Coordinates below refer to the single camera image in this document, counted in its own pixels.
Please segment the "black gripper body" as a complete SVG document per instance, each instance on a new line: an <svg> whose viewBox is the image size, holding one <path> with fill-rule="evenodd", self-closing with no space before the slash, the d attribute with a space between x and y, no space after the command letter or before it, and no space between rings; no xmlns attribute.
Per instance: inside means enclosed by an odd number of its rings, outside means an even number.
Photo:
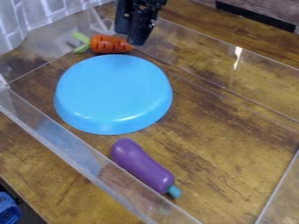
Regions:
<svg viewBox="0 0 299 224"><path fill-rule="evenodd" d="M152 7L161 7L167 5L168 0L133 0L136 4L149 5Z"/></svg>

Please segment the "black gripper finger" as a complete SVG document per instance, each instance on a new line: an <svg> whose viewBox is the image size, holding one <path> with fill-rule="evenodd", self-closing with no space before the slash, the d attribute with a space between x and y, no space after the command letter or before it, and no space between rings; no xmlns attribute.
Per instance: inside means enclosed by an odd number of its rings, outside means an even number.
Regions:
<svg viewBox="0 0 299 224"><path fill-rule="evenodd" d="M115 31L120 34L128 34L133 15L133 0L116 1L116 19Z"/></svg>
<svg viewBox="0 0 299 224"><path fill-rule="evenodd" d="M141 8L139 5L133 4L128 8L129 28L127 41L132 45L141 46L148 40L155 28L159 10L160 7L153 5L147 5Z"/></svg>

